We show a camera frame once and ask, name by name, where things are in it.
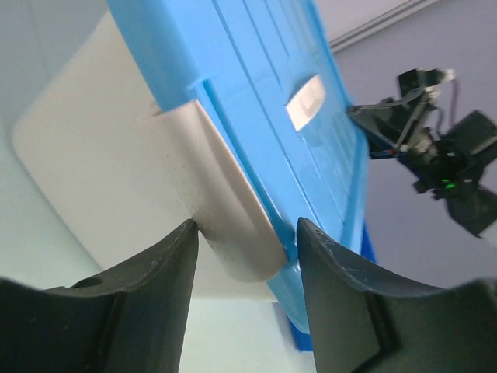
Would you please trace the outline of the white plastic tub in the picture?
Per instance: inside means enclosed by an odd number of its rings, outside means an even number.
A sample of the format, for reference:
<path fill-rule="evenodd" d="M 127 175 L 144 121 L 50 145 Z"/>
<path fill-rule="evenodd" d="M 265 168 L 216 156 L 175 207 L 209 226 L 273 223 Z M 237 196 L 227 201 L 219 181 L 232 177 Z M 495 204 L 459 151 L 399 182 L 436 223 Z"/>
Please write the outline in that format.
<path fill-rule="evenodd" d="M 197 298 L 273 300 L 283 246 L 197 100 L 165 112 L 110 14 L 13 128 L 12 145 L 83 248 L 109 269 L 188 218 Z"/>

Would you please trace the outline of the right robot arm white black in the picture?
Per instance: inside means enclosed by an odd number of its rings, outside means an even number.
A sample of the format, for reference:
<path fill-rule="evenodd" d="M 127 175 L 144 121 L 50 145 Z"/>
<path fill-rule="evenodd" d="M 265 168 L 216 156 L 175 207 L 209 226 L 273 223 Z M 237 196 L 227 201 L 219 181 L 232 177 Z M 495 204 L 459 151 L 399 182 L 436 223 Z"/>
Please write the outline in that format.
<path fill-rule="evenodd" d="M 400 99 L 352 105 L 350 120 L 365 134 L 373 160 L 396 159 L 416 178 L 418 194 L 442 200 L 473 236 L 496 242 L 496 194 L 481 185 L 496 160 L 496 124 L 480 110 L 456 119 L 453 69 L 415 68 L 397 77 Z"/>

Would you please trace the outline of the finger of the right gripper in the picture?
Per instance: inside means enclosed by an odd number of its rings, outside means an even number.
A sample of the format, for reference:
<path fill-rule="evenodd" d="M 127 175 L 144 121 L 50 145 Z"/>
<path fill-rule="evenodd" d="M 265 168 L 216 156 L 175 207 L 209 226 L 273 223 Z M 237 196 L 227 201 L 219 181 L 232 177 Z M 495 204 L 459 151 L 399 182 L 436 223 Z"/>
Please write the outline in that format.
<path fill-rule="evenodd" d="M 412 114 L 403 99 L 382 99 L 376 104 L 352 105 L 348 117 L 365 134 L 370 155 L 397 155 L 397 145 Z"/>

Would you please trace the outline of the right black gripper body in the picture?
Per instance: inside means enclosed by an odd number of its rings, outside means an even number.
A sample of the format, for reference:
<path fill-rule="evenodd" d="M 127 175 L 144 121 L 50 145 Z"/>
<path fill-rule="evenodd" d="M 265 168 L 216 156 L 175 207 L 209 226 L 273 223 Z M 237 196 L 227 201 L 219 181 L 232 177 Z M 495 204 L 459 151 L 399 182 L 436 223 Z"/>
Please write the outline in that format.
<path fill-rule="evenodd" d="M 416 89 L 423 89 L 428 96 L 428 105 L 422 112 L 418 126 L 408 132 L 401 146 L 399 161 L 406 166 L 418 180 L 417 187 L 453 187 L 454 178 L 442 171 L 442 166 L 448 160 L 438 148 L 438 140 L 442 138 L 441 127 L 445 112 L 438 106 L 440 96 L 439 86 L 436 84 L 436 69 L 412 69 L 397 77 L 401 98 L 405 98 Z M 457 105 L 458 83 L 453 83 L 452 108 L 450 122 L 455 121 L 455 107 Z"/>

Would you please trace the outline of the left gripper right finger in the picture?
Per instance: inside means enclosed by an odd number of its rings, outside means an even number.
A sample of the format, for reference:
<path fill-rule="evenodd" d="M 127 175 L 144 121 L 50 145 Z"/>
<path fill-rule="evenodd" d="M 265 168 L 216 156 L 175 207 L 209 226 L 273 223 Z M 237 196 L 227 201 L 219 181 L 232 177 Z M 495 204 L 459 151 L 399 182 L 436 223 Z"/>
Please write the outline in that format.
<path fill-rule="evenodd" d="M 297 223 L 304 297 L 319 372 L 494 372 L 496 282 L 438 288 Z"/>

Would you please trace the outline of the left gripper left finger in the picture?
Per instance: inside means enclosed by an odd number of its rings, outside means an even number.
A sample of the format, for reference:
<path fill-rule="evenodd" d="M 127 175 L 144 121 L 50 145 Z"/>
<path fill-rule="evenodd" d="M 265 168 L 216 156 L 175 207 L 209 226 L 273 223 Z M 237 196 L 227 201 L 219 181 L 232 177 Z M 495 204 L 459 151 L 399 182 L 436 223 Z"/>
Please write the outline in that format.
<path fill-rule="evenodd" d="M 199 252 L 186 220 L 73 286 L 1 281 L 3 372 L 176 372 Z"/>

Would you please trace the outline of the blue plastic lid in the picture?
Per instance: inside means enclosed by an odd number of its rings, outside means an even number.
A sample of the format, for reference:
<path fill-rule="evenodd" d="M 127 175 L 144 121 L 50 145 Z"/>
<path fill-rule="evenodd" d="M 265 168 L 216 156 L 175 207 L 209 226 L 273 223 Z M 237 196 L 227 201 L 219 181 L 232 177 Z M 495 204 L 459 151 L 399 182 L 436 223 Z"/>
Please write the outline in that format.
<path fill-rule="evenodd" d="M 111 1 L 163 111 L 197 100 L 239 161 L 289 262 L 269 282 L 309 330 L 296 227 L 360 251 L 367 144 L 313 1 Z"/>

